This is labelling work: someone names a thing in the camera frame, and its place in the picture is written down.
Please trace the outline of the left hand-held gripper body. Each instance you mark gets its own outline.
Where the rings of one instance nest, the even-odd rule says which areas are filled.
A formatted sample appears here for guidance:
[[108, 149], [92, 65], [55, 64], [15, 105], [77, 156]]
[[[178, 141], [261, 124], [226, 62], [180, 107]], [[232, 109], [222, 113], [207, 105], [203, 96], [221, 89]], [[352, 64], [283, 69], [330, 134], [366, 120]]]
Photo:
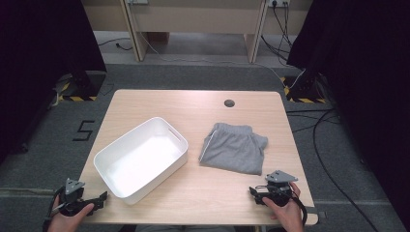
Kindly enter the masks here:
[[60, 213], [64, 216], [73, 217], [78, 214], [85, 206], [93, 203], [95, 206], [93, 210], [96, 210], [98, 205], [98, 199], [84, 200], [82, 198], [85, 184], [76, 180], [68, 178], [66, 184], [63, 185], [63, 190], [59, 194], [60, 203], [62, 208]]

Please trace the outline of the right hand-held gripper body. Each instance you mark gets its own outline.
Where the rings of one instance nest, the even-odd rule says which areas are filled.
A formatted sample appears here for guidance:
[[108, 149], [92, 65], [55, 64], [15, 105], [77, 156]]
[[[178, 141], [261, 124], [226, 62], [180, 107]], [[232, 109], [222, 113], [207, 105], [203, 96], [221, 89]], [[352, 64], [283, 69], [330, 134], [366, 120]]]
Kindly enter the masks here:
[[265, 177], [267, 184], [265, 186], [257, 186], [257, 193], [254, 196], [261, 198], [267, 197], [274, 201], [278, 206], [285, 206], [292, 197], [291, 182], [296, 182], [297, 177], [294, 177], [281, 170], [276, 170]]

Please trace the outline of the grey shorts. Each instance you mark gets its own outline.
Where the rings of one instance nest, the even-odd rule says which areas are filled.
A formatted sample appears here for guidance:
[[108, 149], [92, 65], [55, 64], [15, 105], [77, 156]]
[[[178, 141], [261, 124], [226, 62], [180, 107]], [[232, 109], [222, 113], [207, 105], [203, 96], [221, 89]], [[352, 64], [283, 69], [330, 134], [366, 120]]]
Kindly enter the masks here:
[[261, 175], [266, 136], [254, 133], [251, 126], [214, 124], [205, 137], [201, 165], [250, 175]]

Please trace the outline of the white plastic bin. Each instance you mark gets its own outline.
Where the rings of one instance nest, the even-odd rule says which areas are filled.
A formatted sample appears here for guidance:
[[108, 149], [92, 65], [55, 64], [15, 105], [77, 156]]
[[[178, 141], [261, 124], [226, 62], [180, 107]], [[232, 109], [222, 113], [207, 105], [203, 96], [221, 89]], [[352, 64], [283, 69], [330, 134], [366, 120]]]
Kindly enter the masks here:
[[133, 205], [187, 162], [188, 148], [183, 135], [154, 117], [99, 151], [94, 165], [112, 193]]

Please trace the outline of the person's left hand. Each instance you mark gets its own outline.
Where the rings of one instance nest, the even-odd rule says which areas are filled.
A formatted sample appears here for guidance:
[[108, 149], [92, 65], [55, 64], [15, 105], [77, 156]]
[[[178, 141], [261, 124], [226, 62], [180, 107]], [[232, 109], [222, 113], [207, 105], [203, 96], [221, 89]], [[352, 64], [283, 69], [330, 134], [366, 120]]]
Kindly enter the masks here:
[[60, 213], [56, 214], [51, 219], [46, 232], [76, 232], [77, 227], [93, 210], [93, 208], [94, 204], [90, 203], [73, 217], [66, 217]]

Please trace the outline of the person's right hand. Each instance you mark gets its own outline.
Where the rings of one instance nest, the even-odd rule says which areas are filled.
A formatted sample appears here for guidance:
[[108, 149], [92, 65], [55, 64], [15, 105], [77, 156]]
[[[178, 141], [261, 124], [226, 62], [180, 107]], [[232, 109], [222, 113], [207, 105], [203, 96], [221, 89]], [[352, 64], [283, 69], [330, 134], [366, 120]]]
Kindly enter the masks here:
[[293, 199], [290, 199], [283, 207], [278, 206], [267, 197], [263, 197], [262, 201], [273, 212], [270, 219], [278, 220], [286, 232], [304, 232], [302, 210]]

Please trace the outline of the dark tape strip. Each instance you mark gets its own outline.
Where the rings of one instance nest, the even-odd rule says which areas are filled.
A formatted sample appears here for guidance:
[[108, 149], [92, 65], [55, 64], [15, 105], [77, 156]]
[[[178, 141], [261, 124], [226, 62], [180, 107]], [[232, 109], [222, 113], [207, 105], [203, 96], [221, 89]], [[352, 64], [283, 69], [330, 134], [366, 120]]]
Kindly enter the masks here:
[[319, 211], [315, 207], [307, 207], [307, 217], [312, 218], [313, 216], [318, 218], [326, 218], [327, 214], [324, 211]]

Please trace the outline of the black stand base striped tape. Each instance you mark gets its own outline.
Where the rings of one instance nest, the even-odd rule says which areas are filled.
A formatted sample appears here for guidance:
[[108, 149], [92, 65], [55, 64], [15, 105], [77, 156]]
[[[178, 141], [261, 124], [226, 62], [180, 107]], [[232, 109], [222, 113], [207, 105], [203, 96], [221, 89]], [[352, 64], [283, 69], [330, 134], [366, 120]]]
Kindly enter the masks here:
[[310, 87], [299, 86], [299, 76], [286, 75], [280, 80], [283, 85], [284, 95], [290, 102], [325, 103], [326, 99], [318, 85], [313, 82]]
[[105, 72], [98, 71], [87, 71], [85, 79], [78, 79], [70, 73], [63, 75], [54, 87], [55, 103], [94, 101], [102, 88], [105, 77]]

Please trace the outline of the black curtain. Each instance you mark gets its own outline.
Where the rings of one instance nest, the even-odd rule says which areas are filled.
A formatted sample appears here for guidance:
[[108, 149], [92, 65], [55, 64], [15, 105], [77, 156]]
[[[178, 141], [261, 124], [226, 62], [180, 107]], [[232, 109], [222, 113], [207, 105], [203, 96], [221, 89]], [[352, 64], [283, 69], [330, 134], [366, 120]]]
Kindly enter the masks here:
[[361, 155], [410, 230], [410, 0], [312, 0], [288, 62], [326, 76]]
[[0, 163], [34, 127], [56, 81], [105, 64], [81, 0], [0, 0]]

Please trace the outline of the beige wooden desk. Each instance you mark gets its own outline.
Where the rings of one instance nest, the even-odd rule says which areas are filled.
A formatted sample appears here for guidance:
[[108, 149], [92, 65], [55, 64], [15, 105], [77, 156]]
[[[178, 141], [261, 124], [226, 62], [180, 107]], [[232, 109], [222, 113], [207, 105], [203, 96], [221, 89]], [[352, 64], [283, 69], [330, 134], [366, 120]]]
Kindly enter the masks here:
[[290, 0], [289, 7], [268, 7], [268, 0], [80, 0], [95, 31], [127, 31], [135, 60], [144, 60], [153, 32], [239, 34], [248, 60], [256, 61], [261, 37], [286, 30], [298, 35], [313, 0]]

